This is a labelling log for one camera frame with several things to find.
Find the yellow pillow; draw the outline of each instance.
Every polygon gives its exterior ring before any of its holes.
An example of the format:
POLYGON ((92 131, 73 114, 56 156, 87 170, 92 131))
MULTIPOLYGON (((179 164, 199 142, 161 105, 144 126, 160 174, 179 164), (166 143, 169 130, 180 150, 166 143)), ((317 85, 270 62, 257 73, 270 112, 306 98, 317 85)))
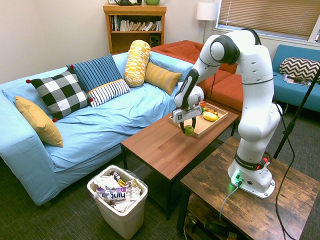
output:
POLYGON ((123 79, 130 87, 144 84, 146 67, 150 58, 150 45, 142 40, 135 40, 130 46, 123 79))
POLYGON ((55 123, 32 101, 15 96, 15 106, 38 134, 39 138, 53 146, 63 147, 62 136, 55 123))
POLYGON ((156 85, 171 95, 181 75, 181 73, 168 71, 149 62, 146 66, 144 81, 156 85))

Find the bookshelf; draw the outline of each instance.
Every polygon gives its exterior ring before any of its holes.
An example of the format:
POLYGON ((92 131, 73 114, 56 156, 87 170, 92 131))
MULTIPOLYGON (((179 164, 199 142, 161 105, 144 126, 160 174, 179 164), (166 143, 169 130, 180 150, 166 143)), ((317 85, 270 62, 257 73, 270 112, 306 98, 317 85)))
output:
POLYGON ((120 54, 130 49, 134 40, 143 40, 150 44, 151 38, 156 37, 159 44, 165 44, 165 14, 166 6, 161 5, 135 5, 120 6, 117 4, 103 5, 105 13, 106 28, 108 33, 109 49, 111 54, 120 54), (119 16, 120 20, 129 20, 130 22, 160 22, 160 30, 134 30, 119 31, 113 27, 114 16, 119 16))

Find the lamp shade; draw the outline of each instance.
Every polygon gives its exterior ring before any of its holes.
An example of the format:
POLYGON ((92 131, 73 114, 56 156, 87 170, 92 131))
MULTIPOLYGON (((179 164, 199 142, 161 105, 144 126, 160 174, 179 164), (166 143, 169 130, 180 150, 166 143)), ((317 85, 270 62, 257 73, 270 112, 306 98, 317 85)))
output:
POLYGON ((217 20, 218 7, 219 4, 217 2, 198 2, 196 19, 206 21, 217 20))

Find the magazine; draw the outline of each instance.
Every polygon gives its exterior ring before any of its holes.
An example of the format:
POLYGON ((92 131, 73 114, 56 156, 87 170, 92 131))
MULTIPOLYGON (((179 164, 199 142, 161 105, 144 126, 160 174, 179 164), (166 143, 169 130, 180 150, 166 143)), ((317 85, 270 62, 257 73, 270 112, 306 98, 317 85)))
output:
POLYGON ((283 80, 286 83, 289 84, 298 84, 298 85, 304 85, 304 86, 310 86, 311 82, 306 80, 306 79, 302 79, 302 78, 297 78, 294 75, 289 75, 289 74, 284 74, 283 75, 283 80))

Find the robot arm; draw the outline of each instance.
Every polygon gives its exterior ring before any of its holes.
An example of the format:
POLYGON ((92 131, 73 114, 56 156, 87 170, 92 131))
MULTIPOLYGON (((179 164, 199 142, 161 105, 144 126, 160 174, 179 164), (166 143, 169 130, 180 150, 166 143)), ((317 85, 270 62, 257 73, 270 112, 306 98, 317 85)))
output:
POLYGON ((172 112, 172 118, 181 124, 200 115, 199 102, 204 99, 204 94, 196 84, 212 76, 222 63, 237 63, 243 86, 242 117, 238 126, 241 140, 228 174, 232 184, 237 185, 234 178, 237 173, 237 177, 243 180, 240 188, 265 198, 273 192, 275 184, 263 156, 280 121, 280 113, 272 103, 271 58, 268 49, 258 42, 258 35, 250 29, 211 36, 184 82, 178 85, 174 98, 177 109, 172 112))
POLYGON ((200 115, 202 111, 199 103, 204 99, 204 93, 196 85, 215 74, 221 63, 236 63, 241 49, 254 46, 256 42, 249 30, 209 37, 184 82, 178 84, 179 90, 174 97, 177 109, 172 112, 173 121, 181 123, 200 115))

